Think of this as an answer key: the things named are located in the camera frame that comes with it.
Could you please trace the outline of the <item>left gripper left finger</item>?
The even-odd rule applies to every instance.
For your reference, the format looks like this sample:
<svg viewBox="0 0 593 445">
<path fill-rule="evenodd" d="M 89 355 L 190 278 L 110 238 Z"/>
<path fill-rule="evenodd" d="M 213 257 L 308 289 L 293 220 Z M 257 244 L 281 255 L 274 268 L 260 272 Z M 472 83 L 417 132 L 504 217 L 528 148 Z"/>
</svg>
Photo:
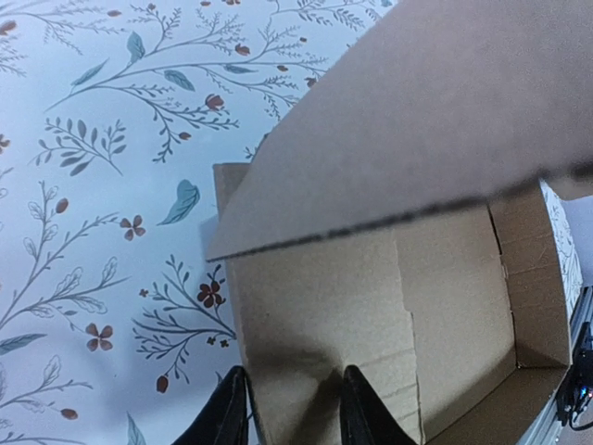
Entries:
<svg viewBox="0 0 593 445">
<path fill-rule="evenodd" d="M 246 371 L 232 367 L 173 445 L 247 445 Z"/>
</svg>

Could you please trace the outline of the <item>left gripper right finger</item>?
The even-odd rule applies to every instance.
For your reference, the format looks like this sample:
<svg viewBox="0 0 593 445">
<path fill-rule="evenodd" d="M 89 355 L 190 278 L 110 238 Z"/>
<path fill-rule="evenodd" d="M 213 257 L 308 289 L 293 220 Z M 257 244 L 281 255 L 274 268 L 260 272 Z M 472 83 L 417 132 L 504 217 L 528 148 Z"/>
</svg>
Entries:
<svg viewBox="0 0 593 445">
<path fill-rule="evenodd" d="M 343 374 L 339 421 L 344 445 L 416 445 L 356 365 Z"/>
</svg>

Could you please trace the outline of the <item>brown cardboard box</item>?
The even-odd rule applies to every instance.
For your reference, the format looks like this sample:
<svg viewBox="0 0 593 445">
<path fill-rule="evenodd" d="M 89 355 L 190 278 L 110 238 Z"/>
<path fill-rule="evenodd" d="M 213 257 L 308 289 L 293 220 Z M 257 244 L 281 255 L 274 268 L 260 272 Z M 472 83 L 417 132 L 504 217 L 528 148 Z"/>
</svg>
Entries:
<svg viewBox="0 0 593 445">
<path fill-rule="evenodd" d="M 264 444 L 341 444 L 356 365 L 418 444 L 518 444 L 572 362 L 550 176 L 592 172 L 588 1 L 401 1 L 215 169 Z"/>
</svg>

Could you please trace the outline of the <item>floral patterned table mat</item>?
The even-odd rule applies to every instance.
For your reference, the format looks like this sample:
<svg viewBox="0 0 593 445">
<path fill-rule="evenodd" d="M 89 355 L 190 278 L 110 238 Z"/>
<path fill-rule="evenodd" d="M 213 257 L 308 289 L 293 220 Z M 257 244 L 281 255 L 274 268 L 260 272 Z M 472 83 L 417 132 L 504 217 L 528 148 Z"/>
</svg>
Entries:
<svg viewBox="0 0 593 445">
<path fill-rule="evenodd" d="M 246 371 L 226 263 L 208 258 L 215 169 L 251 162 L 399 2 L 2 3 L 3 443 L 172 444 Z M 546 188 L 571 367 L 592 334 L 592 172 Z M 570 428 L 563 380 L 518 444 Z M 247 444 L 264 444 L 247 372 L 246 389 Z"/>
</svg>

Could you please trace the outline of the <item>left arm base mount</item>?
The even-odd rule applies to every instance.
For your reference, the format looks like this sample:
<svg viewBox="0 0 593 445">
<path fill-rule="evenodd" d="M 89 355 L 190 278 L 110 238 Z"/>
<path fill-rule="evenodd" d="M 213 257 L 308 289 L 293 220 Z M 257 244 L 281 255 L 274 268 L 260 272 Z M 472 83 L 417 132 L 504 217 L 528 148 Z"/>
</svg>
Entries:
<svg viewBox="0 0 593 445">
<path fill-rule="evenodd" d="M 573 364 L 556 396 L 557 417 L 562 426 L 575 432 L 586 431 L 592 422 L 575 422 L 592 402 L 592 334 L 590 322 L 584 322 L 576 341 Z"/>
</svg>

